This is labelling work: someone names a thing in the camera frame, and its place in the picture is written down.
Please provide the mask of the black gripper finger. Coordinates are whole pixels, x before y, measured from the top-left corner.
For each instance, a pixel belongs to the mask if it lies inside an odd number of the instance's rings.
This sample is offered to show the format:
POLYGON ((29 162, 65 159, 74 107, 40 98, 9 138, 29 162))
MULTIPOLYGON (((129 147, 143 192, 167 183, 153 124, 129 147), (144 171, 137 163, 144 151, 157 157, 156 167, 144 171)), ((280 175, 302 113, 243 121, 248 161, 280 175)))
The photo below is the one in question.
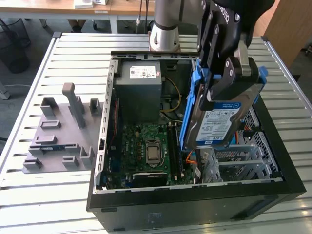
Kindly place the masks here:
POLYGON ((205 7, 197 44, 199 66, 207 73, 202 78, 205 85, 199 107, 210 110, 215 77, 222 77, 226 58, 234 52, 234 10, 230 0, 208 0, 205 7))
POLYGON ((227 57, 222 78, 211 87, 212 101, 228 101, 259 83, 259 70, 247 45, 240 40, 234 55, 227 57))

